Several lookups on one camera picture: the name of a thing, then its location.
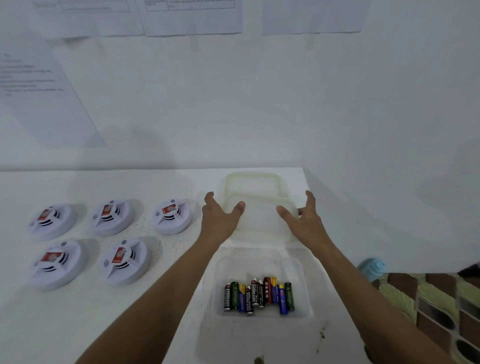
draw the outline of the person's right arm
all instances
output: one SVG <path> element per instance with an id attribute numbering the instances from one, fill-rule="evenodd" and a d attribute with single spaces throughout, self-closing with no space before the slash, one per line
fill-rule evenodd
<path id="1" fill-rule="evenodd" d="M 383 297 L 338 250 L 315 211 L 307 191 L 300 218 L 284 207 L 278 214 L 293 235 L 320 260 L 376 364 L 452 364 L 454 361 Z"/>

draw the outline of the smoke detector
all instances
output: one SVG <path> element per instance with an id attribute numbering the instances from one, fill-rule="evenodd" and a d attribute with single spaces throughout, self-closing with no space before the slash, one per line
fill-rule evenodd
<path id="1" fill-rule="evenodd" d="M 92 216 L 92 230 L 98 235 L 113 235 L 133 221 L 133 207 L 128 201 L 111 200 L 100 205 Z"/>
<path id="2" fill-rule="evenodd" d="M 123 240 L 102 255 L 102 276 L 114 286 L 139 279 L 150 264 L 150 251 L 140 239 Z"/>
<path id="3" fill-rule="evenodd" d="M 36 240 L 43 242 L 66 233 L 76 221 L 77 213 L 70 205 L 53 205 L 36 214 L 28 223 L 27 230 Z"/>
<path id="4" fill-rule="evenodd" d="M 87 250 L 75 240 L 53 245 L 30 267 L 29 282 L 42 291 L 57 289 L 78 276 L 87 260 Z"/>
<path id="5" fill-rule="evenodd" d="M 185 200 L 170 200 L 157 206 L 152 222 L 162 235 L 172 235 L 183 231 L 192 221 L 190 206 Z"/>

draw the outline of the paper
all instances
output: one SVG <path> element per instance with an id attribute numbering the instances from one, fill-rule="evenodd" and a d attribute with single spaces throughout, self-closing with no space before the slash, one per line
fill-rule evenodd
<path id="1" fill-rule="evenodd" d="M 141 36 L 135 0 L 22 0 L 30 28 L 46 38 Z"/>
<path id="2" fill-rule="evenodd" d="M 0 41 L 0 102 L 46 146 L 105 146 L 41 39 Z"/>
<path id="3" fill-rule="evenodd" d="M 262 33 L 359 32 L 371 0 L 262 0 Z"/>
<path id="4" fill-rule="evenodd" d="M 136 0 L 148 36 L 243 31 L 243 0 Z"/>

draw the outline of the aa battery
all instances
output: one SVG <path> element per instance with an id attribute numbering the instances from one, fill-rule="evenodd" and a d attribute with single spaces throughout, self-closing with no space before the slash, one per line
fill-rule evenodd
<path id="1" fill-rule="evenodd" d="M 272 295 L 270 294 L 271 285 L 272 279 L 270 277 L 264 277 L 265 304 L 272 303 Z"/>
<path id="2" fill-rule="evenodd" d="M 278 303 L 278 284 L 276 282 L 276 277 L 272 277 L 270 285 L 270 295 L 272 296 L 272 303 Z"/>
<path id="3" fill-rule="evenodd" d="M 251 316 L 253 315 L 253 305 L 252 305 L 252 287 L 247 286 L 247 289 L 245 291 L 245 302 L 247 306 L 247 315 Z"/>
<path id="4" fill-rule="evenodd" d="M 258 280 L 257 278 L 252 279 L 252 306 L 258 307 L 259 305 L 259 295 L 258 295 Z"/>
<path id="5" fill-rule="evenodd" d="M 287 308 L 289 311 L 295 311 L 295 303 L 293 302 L 292 284 L 290 282 L 285 283 L 285 294 L 287 296 Z"/>
<path id="6" fill-rule="evenodd" d="M 228 282 L 225 286 L 225 296 L 223 299 L 223 310 L 224 311 L 230 311 L 232 309 L 232 284 Z"/>
<path id="7" fill-rule="evenodd" d="M 247 312 L 246 290 L 247 290 L 247 286 L 240 283 L 239 284 L 239 312 Z"/>
<path id="8" fill-rule="evenodd" d="M 285 287 L 283 284 L 278 286 L 278 306 L 280 306 L 281 315 L 288 314 L 287 297 L 285 295 Z"/>
<path id="9" fill-rule="evenodd" d="M 258 281 L 258 308 L 265 307 L 265 286 L 264 281 Z"/>
<path id="10" fill-rule="evenodd" d="M 231 301 L 232 301 L 231 309 L 237 310 L 239 307 L 239 283 L 238 282 L 232 282 Z"/>

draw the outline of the white wall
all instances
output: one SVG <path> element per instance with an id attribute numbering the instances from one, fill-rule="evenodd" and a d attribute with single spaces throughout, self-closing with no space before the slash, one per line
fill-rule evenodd
<path id="1" fill-rule="evenodd" d="M 373 0 L 361 33 L 261 36 L 245 0 L 243 34 L 52 41 L 108 147 L 42 147 L 2 108 L 0 169 L 301 165 L 354 262 L 443 249 L 460 269 L 480 260 L 479 19 Z"/>

